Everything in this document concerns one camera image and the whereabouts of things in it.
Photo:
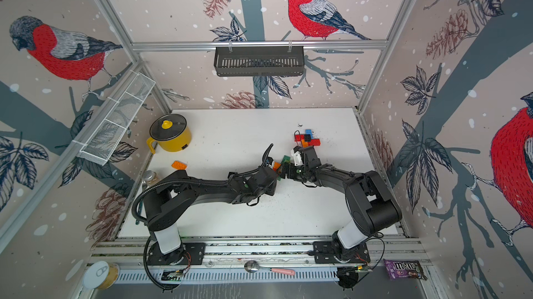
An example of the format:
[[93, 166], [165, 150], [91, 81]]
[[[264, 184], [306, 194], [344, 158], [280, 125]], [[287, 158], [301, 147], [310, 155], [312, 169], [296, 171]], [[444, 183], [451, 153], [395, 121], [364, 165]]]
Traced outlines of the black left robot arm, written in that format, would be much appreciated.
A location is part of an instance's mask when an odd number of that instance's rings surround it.
[[172, 292], [176, 285], [166, 285], [157, 281], [149, 270], [149, 252], [162, 257], [165, 263], [181, 258], [187, 259], [187, 270], [192, 258], [183, 248], [176, 222], [185, 211], [195, 205], [207, 203], [245, 204], [256, 206], [262, 195], [273, 196], [276, 191], [276, 171], [271, 168], [269, 157], [273, 145], [269, 145], [262, 155], [259, 167], [243, 173], [230, 172], [224, 181], [211, 181], [194, 178], [185, 170], [176, 170], [155, 185], [144, 189], [135, 198], [130, 212], [132, 217], [149, 230], [142, 256], [142, 265], [150, 281], [163, 292]]

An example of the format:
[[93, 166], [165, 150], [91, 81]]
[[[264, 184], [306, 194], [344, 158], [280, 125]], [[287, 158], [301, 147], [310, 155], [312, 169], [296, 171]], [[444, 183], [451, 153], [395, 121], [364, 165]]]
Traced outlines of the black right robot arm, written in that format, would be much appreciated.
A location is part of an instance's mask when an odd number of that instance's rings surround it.
[[366, 243], [380, 231], [403, 218], [401, 208], [377, 171], [355, 173], [323, 164], [313, 146], [296, 146], [287, 177], [306, 187], [326, 187], [344, 195], [351, 220], [335, 231], [325, 253], [316, 253], [319, 262], [333, 256], [340, 263], [362, 261]]

